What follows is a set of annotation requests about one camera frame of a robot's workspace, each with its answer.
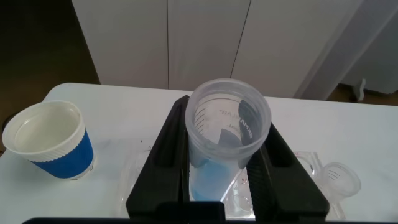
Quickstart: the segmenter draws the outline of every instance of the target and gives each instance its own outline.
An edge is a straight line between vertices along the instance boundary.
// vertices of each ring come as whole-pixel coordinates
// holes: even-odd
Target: black holder
[[[185,108],[177,100],[127,200],[131,220],[225,222],[221,202],[190,202]],[[329,203],[272,124],[246,166],[257,222],[325,220]]]

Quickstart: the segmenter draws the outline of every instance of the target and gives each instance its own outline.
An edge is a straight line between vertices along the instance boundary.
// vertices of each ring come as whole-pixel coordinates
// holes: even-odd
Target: paper cup
[[[60,179],[76,179],[93,166],[94,152],[80,110],[67,101],[30,106],[8,122],[4,146]]]

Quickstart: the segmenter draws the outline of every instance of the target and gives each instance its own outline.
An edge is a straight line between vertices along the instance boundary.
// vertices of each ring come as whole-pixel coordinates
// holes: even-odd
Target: blue liquid
[[[228,167],[208,161],[197,169],[191,185],[192,197],[197,201],[219,201],[231,182]]]

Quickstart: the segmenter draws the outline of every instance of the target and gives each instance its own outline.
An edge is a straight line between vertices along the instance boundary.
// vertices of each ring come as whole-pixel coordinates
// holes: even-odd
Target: white table
[[[113,217],[126,154],[144,163],[175,100],[190,91],[66,83],[47,100],[76,104],[97,155],[94,169],[62,181],[6,151],[0,158],[0,222],[32,217]],[[398,107],[266,98],[293,151],[318,152],[357,172],[362,189],[341,202],[347,220],[398,221]]]

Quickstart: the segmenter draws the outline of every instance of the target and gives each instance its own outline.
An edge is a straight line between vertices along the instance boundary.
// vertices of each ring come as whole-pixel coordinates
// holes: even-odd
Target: dark floor
[[[382,94],[365,90],[363,101],[357,102],[351,87],[339,84],[329,96],[328,101],[398,106],[398,91],[393,94]]]

